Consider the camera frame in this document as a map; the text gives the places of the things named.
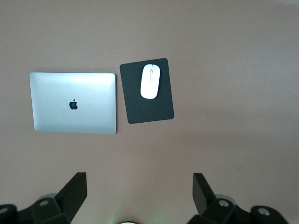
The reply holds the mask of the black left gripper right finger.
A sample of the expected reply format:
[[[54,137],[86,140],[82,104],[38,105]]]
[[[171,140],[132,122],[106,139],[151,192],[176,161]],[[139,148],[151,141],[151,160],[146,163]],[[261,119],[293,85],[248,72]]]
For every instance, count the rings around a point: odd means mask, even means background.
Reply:
[[[235,205],[226,198],[216,197],[202,173],[193,174],[192,196],[198,212],[198,224],[232,224]]]

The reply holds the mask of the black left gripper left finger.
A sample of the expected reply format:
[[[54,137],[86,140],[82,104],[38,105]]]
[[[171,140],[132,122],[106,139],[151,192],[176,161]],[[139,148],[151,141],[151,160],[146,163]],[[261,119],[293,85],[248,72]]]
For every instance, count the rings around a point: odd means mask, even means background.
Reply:
[[[72,222],[86,197],[86,172],[77,172],[54,198],[62,213]]]

